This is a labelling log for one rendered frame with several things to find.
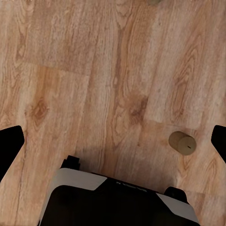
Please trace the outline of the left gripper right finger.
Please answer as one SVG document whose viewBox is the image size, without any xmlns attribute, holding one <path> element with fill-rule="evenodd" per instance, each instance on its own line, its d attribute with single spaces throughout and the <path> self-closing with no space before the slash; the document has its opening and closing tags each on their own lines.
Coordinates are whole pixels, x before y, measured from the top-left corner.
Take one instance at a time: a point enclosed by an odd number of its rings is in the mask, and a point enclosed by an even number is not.
<svg viewBox="0 0 226 226">
<path fill-rule="evenodd" d="M 211 142 L 226 162 L 226 127 L 216 125 L 212 132 Z"/>
</svg>

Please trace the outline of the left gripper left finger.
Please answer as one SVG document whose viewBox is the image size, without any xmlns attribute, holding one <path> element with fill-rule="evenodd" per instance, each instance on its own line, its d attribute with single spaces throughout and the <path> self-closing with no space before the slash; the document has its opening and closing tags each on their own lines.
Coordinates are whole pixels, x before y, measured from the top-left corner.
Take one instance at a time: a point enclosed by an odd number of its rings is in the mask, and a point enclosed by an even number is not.
<svg viewBox="0 0 226 226">
<path fill-rule="evenodd" d="M 21 126 L 0 130 L 0 181 L 24 144 Z"/>
</svg>

